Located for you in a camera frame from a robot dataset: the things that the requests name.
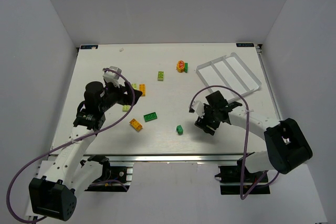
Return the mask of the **lime green small brick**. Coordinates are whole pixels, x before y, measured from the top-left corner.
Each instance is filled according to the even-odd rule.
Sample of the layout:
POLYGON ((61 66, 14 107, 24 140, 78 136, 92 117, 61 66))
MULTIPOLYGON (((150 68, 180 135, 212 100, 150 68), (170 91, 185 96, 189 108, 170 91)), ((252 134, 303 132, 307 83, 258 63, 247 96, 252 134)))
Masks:
POLYGON ((136 83, 132 83, 131 85, 132 85, 132 88, 133 88, 133 89, 135 89, 135 90, 138 89, 138 85, 137 85, 136 83))

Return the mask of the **lime green 2x2 brick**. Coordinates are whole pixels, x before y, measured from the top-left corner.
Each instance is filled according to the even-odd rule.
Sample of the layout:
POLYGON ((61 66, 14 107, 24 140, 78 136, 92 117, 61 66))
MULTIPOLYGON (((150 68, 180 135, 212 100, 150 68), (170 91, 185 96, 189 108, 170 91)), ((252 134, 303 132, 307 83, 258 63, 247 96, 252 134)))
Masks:
POLYGON ((130 107, 131 107, 130 105, 123 105, 122 106, 122 111, 123 112, 128 112, 130 110, 130 107))

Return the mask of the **green upside-down plate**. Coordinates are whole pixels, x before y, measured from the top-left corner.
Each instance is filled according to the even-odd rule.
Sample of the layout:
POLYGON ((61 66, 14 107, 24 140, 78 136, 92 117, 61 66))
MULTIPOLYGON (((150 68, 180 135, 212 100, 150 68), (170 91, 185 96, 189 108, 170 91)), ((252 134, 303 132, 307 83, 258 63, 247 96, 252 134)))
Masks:
POLYGON ((158 118, 157 114, 155 112, 145 114, 143 117, 144 117, 145 122, 150 122, 150 121, 156 120, 158 118))

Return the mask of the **lime green 2x3 brick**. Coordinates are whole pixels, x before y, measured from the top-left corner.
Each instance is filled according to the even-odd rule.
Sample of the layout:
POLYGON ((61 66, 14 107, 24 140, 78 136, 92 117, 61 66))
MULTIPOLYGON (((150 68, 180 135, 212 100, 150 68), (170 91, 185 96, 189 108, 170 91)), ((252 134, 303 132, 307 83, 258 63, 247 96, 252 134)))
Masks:
POLYGON ((158 75, 158 81, 164 81, 164 72, 163 71, 159 71, 157 75, 158 75))

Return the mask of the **green printed 2x2 brick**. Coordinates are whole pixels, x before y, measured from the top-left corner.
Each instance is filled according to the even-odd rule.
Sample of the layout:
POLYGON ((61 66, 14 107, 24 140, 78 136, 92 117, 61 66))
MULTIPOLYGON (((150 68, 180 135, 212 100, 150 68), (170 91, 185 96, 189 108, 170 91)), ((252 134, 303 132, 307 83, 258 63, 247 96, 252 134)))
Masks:
POLYGON ((183 128, 182 128, 182 126, 181 126, 181 125, 178 125, 178 126, 176 127, 176 131, 177 131, 178 135, 182 135, 182 134, 183 134, 183 128))

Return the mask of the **yellow round printed brick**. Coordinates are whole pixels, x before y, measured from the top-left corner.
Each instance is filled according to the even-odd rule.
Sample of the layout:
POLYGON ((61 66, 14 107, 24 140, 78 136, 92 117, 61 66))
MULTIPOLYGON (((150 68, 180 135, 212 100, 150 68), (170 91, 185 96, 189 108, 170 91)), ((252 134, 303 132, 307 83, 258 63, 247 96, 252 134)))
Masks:
POLYGON ((176 70, 178 72, 184 72, 184 70, 185 70, 185 62, 183 60, 180 60, 180 61, 177 62, 177 64, 176 64, 176 70))

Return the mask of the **dark green brick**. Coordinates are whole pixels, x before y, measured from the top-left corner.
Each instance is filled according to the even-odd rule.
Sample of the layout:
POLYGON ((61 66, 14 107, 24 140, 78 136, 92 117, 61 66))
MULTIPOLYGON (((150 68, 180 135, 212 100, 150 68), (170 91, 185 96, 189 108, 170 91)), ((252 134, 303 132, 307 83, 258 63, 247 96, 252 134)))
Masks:
POLYGON ((184 64, 184 72, 188 73, 188 63, 187 62, 184 64))

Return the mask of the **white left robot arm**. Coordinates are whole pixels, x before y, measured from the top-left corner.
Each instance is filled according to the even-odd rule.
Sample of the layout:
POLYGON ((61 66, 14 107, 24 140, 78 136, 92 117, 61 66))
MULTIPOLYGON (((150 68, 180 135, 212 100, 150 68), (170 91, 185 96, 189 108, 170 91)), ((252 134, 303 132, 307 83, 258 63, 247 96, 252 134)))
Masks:
POLYGON ((105 112, 113 105, 136 104, 142 92, 131 86, 94 81, 86 85, 84 100, 77 108, 68 140, 52 166, 41 178, 29 184, 33 213, 67 221, 72 216, 79 196, 96 180, 107 179, 108 159, 96 155, 84 161, 89 145, 105 122, 105 112))

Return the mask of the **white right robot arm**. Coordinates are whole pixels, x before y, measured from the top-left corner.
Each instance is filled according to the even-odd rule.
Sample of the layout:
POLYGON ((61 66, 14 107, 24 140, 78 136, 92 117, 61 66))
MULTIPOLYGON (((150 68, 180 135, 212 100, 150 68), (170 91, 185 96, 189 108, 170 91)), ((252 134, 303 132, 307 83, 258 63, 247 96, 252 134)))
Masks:
POLYGON ((229 103, 216 91, 206 97, 207 103, 192 100, 191 113, 197 113, 195 125, 214 135, 221 123, 244 129, 266 143, 266 150, 246 154, 237 161, 245 174, 275 170, 287 174, 313 157, 312 149, 298 123, 291 118, 271 119, 246 109, 241 103, 229 103))

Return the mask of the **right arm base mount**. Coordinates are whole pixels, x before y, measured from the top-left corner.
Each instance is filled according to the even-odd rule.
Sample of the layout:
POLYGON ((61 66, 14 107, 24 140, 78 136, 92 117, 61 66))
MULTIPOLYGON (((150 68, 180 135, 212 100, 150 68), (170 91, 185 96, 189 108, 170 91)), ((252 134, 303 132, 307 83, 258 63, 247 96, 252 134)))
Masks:
MULTIPOLYGON (((223 165, 218 167, 219 173, 214 178, 220 183, 221 195, 239 195, 240 177, 242 162, 238 161, 236 165, 223 165)), ((252 185, 262 176, 263 172, 250 173, 247 169, 244 172, 243 194, 247 193, 252 185)), ((258 185, 250 192, 251 195, 269 195, 270 189, 268 176, 266 175, 258 185)))

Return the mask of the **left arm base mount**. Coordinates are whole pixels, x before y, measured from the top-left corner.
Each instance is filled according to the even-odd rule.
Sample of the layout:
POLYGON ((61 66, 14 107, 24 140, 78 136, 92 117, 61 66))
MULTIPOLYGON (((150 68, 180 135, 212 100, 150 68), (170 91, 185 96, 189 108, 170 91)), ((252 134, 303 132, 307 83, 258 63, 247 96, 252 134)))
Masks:
POLYGON ((132 180, 133 170, 131 166, 120 164, 107 164, 109 159, 105 156, 94 155, 88 158, 89 161, 98 161, 103 165, 102 175, 95 179, 93 183, 97 185, 89 186, 86 191, 96 192, 126 192, 132 180))

